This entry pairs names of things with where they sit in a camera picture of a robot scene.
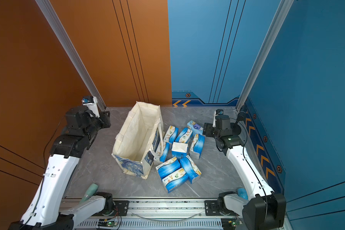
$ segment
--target orange wall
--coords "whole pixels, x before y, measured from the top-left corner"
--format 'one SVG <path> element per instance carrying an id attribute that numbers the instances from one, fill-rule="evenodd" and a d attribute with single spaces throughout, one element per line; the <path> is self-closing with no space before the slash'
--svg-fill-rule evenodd
<path id="1" fill-rule="evenodd" d="M 0 147 L 0 229 L 20 220 L 41 181 L 46 142 L 88 94 L 36 2 L 0 1 L 0 145 L 17 154 Z"/>
<path id="2" fill-rule="evenodd" d="M 171 106 L 167 0 L 51 0 L 107 106 Z"/>

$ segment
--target blue tissue pack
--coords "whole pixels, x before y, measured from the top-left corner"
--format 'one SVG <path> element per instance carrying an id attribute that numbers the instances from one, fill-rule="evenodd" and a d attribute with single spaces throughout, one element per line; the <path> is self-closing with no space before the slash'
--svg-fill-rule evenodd
<path id="1" fill-rule="evenodd" d="M 186 156 L 186 153 L 188 151 L 188 144 L 187 143 L 179 143 L 174 142 L 171 147 L 171 154 L 173 157 L 176 157 L 177 159 L 181 159 Z"/>
<path id="2" fill-rule="evenodd" d="M 188 143 L 190 138 L 192 137 L 193 130 L 189 128 L 184 128 L 183 131 L 176 137 L 175 142 L 179 143 Z"/>
<path id="3" fill-rule="evenodd" d="M 198 169 L 197 165 L 193 162 L 193 160 L 189 156 L 185 156 L 180 160 L 181 167 L 184 168 L 185 172 L 188 174 L 189 178 L 188 181 L 193 184 L 196 182 L 200 176 L 201 172 Z"/>
<path id="4" fill-rule="evenodd" d="M 180 168 L 167 177 L 163 178 L 162 183 L 164 184 L 167 193 L 170 193 L 175 188 L 184 184 L 188 179 L 189 176 L 185 172 L 184 168 Z"/>
<path id="5" fill-rule="evenodd" d="M 196 134 L 193 138 L 191 147 L 189 148 L 189 155 L 191 158 L 199 159 L 202 153 L 203 144 L 205 143 L 205 137 Z"/>
<path id="6" fill-rule="evenodd" d="M 171 158 L 168 161 L 156 166 L 157 173 L 160 175 L 160 178 L 167 177 L 170 173 L 181 168 L 180 163 L 176 157 Z"/>
<path id="7" fill-rule="evenodd" d="M 174 126 L 170 126 L 166 131 L 163 141 L 169 142 L 170 144 L 172 144 L 177 135 L 178 135 L 178 128 Z"/>
<path id="8" fill-rule="evenodd" d="M 193 136 L 196 134 L 203 135 L 203 127 L 197 124 L 195 121 L 190 121 L 186 124 L 186 126 L 193 130 Z"/>
<path id="9" fill-rule="evenodd" d="M 157 157 L 153 158 L 153 162 L 154 162 L 155 165 L 156 164 L 158 165 L 158 164 L 161 164 L 161 163 L 165 162 L 167 154 L 169 153 L 170 143 L 169 142 L 160 141 L 160 143 L 158 144 L 157 149 L 156 149 L 157 155 L 161 154 L 161 143 L 163 143 L 165 145 L 165 148 L 163 149 L 162 155 L 159 158 L 157 158 Z"/>

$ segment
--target yellow chevron stripe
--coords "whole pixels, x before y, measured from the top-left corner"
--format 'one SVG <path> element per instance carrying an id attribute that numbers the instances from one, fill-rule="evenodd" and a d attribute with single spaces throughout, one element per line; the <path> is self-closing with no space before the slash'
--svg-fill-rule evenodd
<path id="1" fill-rule="evenodd" d="M 177 102 L 175 102 L 175 103 L 173 104 L 173 106 L 178 107 L 177 104 L 178 104 L 179 102 L 181 102 L 181 100 L 178 100 Z"/>
<path id="2" fill-rule="evenodd" d="M 269 169 L 269 168 L 266 167 L 266 178 L 267 178 L 267 179 L 268 179 L 268 173 L 271 173 L 274 177 L 276 177 L 276 176 L 275 176 L 275 173 L 274 173 L 271 169 Z"/>
<path id="3" fill-rule="evenodd" d="M 251 120 L 250 118 L 246 118 L 246 119 L 245 119 L 245 127 L 247 127 L 247 123 L 248 123 L 248 121 L 250 121 L 250 122 L 251 122 L 252 120 Z"/>
<path id="4" fill-rule="evenodd" d="M 249 126 L 249 136 L 251 135 L 251 130 L 256 130 L 253 126 Z"/>
<path id="5" fill-rule="evenodd" d="M 263 155 L 261 156 L 261 165 L 263 166 L 263 160 L 265 160 L 265 161 L 267 161 L 268 163 L 270 163 L 269 162 L 269 160 L 266 158 L 266 157 L 264 157 Z"/>
<path id="6" fill-rule="evenodd" d="M 191 101 L 191 100 L 186 101 L 186 102 L 183 104 L 184 107 L 188 107 L 187 104 L 188 104 L 190 101 Z"/>
<path id="7" fill-rule="evenodd" d="M 258 155 L 258 149 L 261 149 L 264 151 L 263 147 L 257 144 L 257 155 Z"/>

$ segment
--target blue wall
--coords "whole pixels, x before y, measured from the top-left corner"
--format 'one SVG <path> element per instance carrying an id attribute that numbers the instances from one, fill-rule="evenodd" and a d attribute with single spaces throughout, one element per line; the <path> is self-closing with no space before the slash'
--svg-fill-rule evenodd
<path id="1" fill-rule="evenodd" d="M 249 94 L 286 171 L 288 201 L 345 181 L 345 1 L 295 0 Z M 345 183 L 287 211 L 345 196 Z M 345 198 L 288 212 L 294 230 L 345 227 Z"/>
<path id="2" fill-rule="evenodd" d="M 238 97 L 279 2 L 168 0 L 172 91 L 205 103 Z"/>

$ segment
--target aluminum frame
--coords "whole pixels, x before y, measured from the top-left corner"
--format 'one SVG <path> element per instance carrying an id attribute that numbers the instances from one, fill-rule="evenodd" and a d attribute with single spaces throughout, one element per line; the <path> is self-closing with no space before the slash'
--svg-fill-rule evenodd
<path id="1" fill-rule="evenodd" d="M 267 55 L 270 52 L 270 49 L 277 37 L 277 34 L 280 31 L 281 26 L 283 25 L 287 14 L 289 13 L 289 10 L 290 10 L 290 7 L 292 6 L 293 1 L 294 0 L 281 0 L 280 4 L 278 5 L 275 16 L 272 19 L 270 28 L 267 31 L 267 34 L 263 40 L 261 49 L 258 52 L 257 58 L 253 64 L 251 72 L 249 73 L 249 76 L 245 82 L 243 90 L 238 99 L 237 106 L 236 106 L 236 109 L 238 112 L 244 105 L 246 98 L 248 97 L 249 92 L 251 91 L 254 85 L 254 82 L 257 79 L 259 71 L 261 70 L 263 63 L 265 62 Z"/>
<path id="2" fill-rule="evenodd" d="M 75 49 L 72 41 L 70 40 L 67 32 L 65 31 L 64 26 L 61 24 L 59 17 L 57 16 L 53 6 L 49 0 L 36 0 L 38 7 L 40 7 L 43 15 L 45 16 L 47 22 L 50 24 L 52 30 L 54 31 L 56 37 L 59 39 L 61 45 L 63 46 L 68 57 L 72 61 L 74 67 L 78 71 L 78 74 L 81 76 L 84 84 L 87 86 L 87 89 L 92 94 L 92 96 L 97 97 L 98 103 L 101 111 L 105 111 L 106 104 L 101 97 L 100 92 L 97 90 L 96 86 L 93 83 L 86 67 L 84 66 L 82 59 L 80 58 L 77 50 Z"/>

